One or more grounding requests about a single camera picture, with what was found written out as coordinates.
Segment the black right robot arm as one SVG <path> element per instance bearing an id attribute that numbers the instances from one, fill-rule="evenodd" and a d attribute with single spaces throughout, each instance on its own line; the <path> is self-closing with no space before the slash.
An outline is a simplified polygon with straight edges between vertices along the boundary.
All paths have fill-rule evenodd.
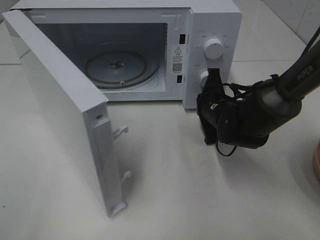
<path id="1" fill-rule="evenodd" d="M 205 144 L 257 149 L 271 132 L 295 118 L 303 98 L 320 86 L 319 35 L 317 30 L 282 75 L 272 74 L 253 85 L 222 83 L 220 70 L 209 68 L 196 99 Z"/>

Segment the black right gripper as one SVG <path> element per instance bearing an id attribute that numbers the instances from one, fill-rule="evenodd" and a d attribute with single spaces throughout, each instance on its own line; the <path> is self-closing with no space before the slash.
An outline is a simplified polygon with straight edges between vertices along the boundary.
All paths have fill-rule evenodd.
<path id="1" fill-rule="evenodd" d="M 225 90 L 219 68 L 208 68 L 208 77 L 202 92 L 197 98 L 197 113 L 207 145 L 217 141 L 227 145 L 239 145 L 238 106 L 233 102 L 223 101 Z"/>

